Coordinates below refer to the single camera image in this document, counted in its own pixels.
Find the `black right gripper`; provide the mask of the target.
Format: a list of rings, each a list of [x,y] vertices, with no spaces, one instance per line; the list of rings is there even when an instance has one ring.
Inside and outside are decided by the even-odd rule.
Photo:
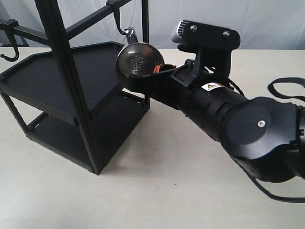
[[[132,92],[148,92],[149,96],[176,110],[197,87],[206,83],[219,83],[229,86],[229,78],[210,66],[201,66],[196,70],[195,60],[187,59],[184,65],[159,64],[154,67],[153,74],[130,74],[128,90]]]

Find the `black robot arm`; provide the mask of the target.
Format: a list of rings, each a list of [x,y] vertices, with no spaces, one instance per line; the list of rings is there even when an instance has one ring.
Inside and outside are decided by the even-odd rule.
[[[248,99],[225,76],[195,65],[130,75],[128,89],[183,112],[219,142],[251,178],[281,183],[305,176],[305,109],[269,97]]]

